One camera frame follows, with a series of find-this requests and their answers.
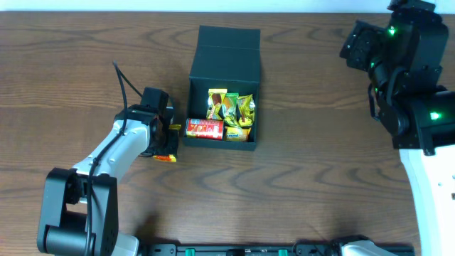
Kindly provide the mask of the yellow-red snack packet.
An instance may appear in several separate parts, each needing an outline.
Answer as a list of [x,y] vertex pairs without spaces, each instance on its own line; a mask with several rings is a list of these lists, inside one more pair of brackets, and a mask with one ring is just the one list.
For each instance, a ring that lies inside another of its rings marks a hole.
[[169,127],[168,142],[164,149],[164,153],[154,154],[153,159],[157,161],[175,163],[177,161],[178,151],[178,134],[180,132],[180,124],[171,124]]

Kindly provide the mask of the red Pringles can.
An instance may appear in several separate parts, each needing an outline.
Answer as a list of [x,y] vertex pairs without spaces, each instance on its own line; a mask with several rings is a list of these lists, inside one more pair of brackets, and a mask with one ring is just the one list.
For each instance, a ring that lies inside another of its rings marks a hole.
[[200,139],[223,139],[224,122],[213,119],[188,118],[186,122],[186,136]]

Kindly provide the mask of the yellow Apollo cake packet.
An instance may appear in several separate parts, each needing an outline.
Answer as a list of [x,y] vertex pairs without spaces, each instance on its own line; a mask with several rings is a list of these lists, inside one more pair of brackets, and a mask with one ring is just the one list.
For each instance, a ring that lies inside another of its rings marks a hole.
[[208,109],[206,118],[212,120],[222,120],[220,116],[220,109],[223,104],[227,89],[209,89],[208,90]]

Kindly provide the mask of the yellow-orange biscuit packet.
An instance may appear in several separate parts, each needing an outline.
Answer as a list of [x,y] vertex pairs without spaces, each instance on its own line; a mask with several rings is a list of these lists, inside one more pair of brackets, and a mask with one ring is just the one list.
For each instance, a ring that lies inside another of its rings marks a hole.
[[225,141],[228,142],[247,142],[251,129],[242,127],[226,127]]

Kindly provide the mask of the green wafer snack packet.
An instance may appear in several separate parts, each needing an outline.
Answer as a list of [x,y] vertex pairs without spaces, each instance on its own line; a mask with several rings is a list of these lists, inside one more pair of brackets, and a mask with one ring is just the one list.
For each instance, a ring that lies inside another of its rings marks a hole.
[[223,100],[223,116],[224,122],[231,127],[239,127],[240,124],[237,120],[237,100],[238,93],[227,93]]

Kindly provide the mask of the yellow Apollo chocolate packet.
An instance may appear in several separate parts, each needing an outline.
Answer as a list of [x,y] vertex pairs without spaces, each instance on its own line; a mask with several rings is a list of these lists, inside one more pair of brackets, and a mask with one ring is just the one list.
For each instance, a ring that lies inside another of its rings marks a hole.
[[239,96],[237,106],[240,112],[238,123],[241,127],[250,127],[255,120],[255,102],[253,95]]

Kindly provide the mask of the dark green gift box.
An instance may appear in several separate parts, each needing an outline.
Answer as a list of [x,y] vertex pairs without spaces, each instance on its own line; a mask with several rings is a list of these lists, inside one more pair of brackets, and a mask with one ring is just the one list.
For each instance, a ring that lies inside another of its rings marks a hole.
[[260,30],[201,26],[191,72],[186,117],[204,119],[208,91],[226,89],[259,102]]

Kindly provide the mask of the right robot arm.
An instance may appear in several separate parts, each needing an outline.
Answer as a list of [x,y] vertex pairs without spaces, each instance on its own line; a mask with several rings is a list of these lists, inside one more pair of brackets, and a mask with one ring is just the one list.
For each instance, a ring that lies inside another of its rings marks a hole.
[[454,254],[454,93],[438,83],[449,30],[435,5],[392,1],[384,27],[357,21],[340,52],[368,74],[370,115],[412,189],[421,253]]

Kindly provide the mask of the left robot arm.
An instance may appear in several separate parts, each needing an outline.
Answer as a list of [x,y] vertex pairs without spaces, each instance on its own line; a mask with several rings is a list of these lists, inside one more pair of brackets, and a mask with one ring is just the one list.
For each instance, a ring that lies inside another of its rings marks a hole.
[[179,126],[160,89],[144,89],[141,102],[114,118],[111,132],[70,169],[45,179],[37,248],[51,255],[138,255],[140,242],[119,231],[117,187],[136,158],[175,161]]

